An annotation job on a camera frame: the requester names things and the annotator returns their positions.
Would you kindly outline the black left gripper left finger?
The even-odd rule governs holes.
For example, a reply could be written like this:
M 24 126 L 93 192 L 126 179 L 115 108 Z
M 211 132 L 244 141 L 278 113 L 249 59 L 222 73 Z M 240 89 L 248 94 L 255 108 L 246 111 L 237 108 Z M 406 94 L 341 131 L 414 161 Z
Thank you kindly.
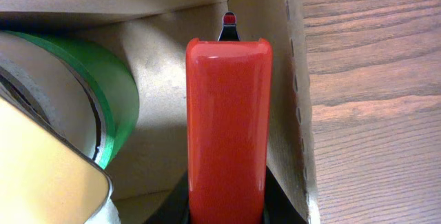
M 190 224 L 188 172 L 144 224 Z

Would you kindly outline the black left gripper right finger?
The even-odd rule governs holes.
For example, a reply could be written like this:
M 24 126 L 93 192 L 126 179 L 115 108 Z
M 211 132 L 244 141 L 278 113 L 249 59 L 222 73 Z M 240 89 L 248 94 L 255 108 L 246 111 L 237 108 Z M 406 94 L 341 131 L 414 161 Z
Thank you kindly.
M 263 224 L 306 224 L 271 170 L 266 168 Z

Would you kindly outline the yellow sticky note pad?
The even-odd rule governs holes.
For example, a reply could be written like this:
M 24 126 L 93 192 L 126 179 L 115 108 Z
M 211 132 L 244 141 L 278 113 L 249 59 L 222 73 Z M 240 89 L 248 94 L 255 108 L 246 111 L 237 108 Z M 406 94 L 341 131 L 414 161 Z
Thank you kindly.
M 111 178 L 1 97 L 1 222 L 120 223 Z

